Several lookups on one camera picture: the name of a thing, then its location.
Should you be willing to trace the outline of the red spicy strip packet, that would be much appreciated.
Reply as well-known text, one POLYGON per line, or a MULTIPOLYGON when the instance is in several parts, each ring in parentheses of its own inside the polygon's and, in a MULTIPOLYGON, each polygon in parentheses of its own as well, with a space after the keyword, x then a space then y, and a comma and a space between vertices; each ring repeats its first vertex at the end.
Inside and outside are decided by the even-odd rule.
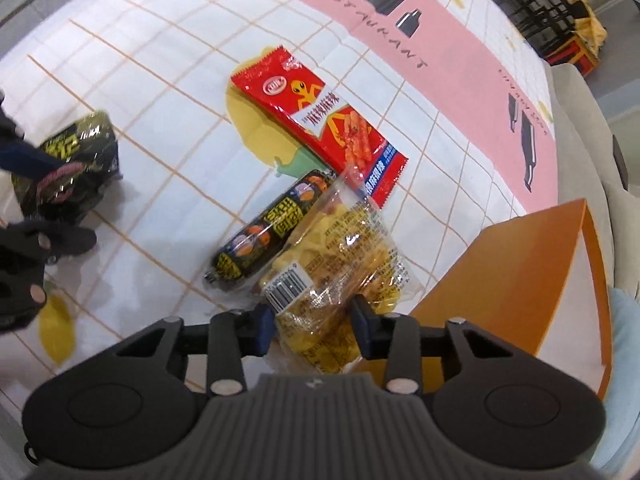
POLYGON ((232 84, 382 208, 408 158, 285 47, 237 70, 232 84))

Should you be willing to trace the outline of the clear bag yellow crisps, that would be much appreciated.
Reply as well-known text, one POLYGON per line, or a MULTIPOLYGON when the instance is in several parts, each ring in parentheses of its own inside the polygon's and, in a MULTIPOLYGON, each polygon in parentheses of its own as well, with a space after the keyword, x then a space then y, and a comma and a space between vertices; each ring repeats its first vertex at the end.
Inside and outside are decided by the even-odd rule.
POLYGON ((280 345, 323 374, 360 360, 347 313, 352 296, 387 314, 421 288, 352 168, 322 193, 259 280, 280 345))

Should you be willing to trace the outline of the black tablet on sofa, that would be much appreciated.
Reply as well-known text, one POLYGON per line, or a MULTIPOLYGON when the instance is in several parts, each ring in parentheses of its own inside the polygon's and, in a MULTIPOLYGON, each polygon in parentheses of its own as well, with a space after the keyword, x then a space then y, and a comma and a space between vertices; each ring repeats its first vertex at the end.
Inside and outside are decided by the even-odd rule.
POLYGON ((612 144, 613 144, 613 157, 614 162, 620 175, 620 182, 622 182, 622 187, 625 191, 629 190, 629 177, 628 177, 628 169, 624 159, 624 154, 622 149, 620 148, 620 142, 618 142, 616 135, 612 135, 612 144))

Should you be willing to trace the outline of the pink white checkered tablecloth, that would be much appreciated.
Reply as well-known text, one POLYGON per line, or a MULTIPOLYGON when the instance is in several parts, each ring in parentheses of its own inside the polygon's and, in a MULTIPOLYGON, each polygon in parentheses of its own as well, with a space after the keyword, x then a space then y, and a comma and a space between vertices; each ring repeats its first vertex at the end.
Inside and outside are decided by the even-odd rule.
POLYGON ((92 252, 52 266, 54 306, 1 339, 1 405, 165 315, 239 299, 210 254, 312 164, 230 81, 288 48, 407 165, 385 221, 430 290, 485 226, 558 201, 548 70, 491 0, 74 0, 1 59, 4 106, 40 142, 110 115, 122 178, 92 252))

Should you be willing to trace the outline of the yellow cloth on chair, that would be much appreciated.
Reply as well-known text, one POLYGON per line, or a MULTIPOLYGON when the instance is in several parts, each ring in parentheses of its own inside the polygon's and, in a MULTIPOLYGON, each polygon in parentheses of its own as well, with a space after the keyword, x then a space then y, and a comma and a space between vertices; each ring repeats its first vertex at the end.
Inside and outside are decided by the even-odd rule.
POLYGON ((608 40, 608 31, 597 18, 590 6, 590 0, 567 0, 570 4, 570 13, 574 16, 574 29, 582 38, 589 50, 595 55, 608 40))

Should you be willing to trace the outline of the black sausage stick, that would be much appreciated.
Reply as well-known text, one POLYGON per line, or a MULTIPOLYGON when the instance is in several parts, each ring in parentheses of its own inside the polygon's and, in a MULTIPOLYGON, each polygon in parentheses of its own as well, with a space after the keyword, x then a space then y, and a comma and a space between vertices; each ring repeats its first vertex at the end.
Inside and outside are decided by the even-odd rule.
POLYGON ((299 178, 214 252, 204 275, 205 283, 228 292, 256 275, 280 252, 334 179, 333 174, 319 169, 299 178))

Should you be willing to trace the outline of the light blue cushion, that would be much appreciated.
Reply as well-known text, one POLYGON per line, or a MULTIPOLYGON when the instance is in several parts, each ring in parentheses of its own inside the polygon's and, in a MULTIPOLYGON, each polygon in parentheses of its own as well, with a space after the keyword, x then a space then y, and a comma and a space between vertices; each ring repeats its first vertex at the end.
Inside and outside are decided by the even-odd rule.
POLYGON ((613 362, 604 397, 605 430, 590 463, 606 478, 616 479, 639 446, 639 304, 610 287, 613 362))

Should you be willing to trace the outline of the orange cardboard box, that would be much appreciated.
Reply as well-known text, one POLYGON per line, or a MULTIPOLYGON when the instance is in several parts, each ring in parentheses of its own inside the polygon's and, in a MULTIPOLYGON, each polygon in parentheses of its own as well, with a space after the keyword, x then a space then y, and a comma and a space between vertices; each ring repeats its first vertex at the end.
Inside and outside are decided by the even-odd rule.
POLYGON ((421 301, 397 310, 427 326, 465 318, 605 396, 611 309, 585 200, 488 226, 421 301))

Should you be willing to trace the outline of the beige sofa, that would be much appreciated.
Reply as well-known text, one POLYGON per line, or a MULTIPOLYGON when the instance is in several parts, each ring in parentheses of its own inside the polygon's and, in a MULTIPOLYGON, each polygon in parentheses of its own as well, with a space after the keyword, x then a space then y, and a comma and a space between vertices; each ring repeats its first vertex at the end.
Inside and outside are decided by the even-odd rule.
POLYGON ((558 200, 583 198, 594 221, 606 282, 639 297, 639 197, 627 191, 614 139, 588 84, 570 64, 544 66, 558 156, 558 200))

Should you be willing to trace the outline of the black yellow snack bag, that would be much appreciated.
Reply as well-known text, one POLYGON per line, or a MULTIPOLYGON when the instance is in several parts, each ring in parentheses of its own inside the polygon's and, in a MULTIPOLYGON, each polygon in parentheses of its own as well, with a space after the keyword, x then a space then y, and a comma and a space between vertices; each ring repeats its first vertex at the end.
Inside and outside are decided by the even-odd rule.
POLYGON ((26 218, 78 224, 122 178, 110 116, 97 110, 49 136, 38 150, 61 162, 39 180, 14 174, 14 193, 26 218))

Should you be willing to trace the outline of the orange stool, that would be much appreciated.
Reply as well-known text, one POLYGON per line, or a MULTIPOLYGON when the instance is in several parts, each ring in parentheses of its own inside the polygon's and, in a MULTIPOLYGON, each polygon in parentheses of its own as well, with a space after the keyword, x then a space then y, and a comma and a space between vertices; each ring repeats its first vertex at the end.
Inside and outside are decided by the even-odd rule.
POLYGON ((587 77, 600 64, 600 60, 582 38, 574 34, 557 49, 546 55, 544 59, 549 65, 570 64, 583 76, 587 77))

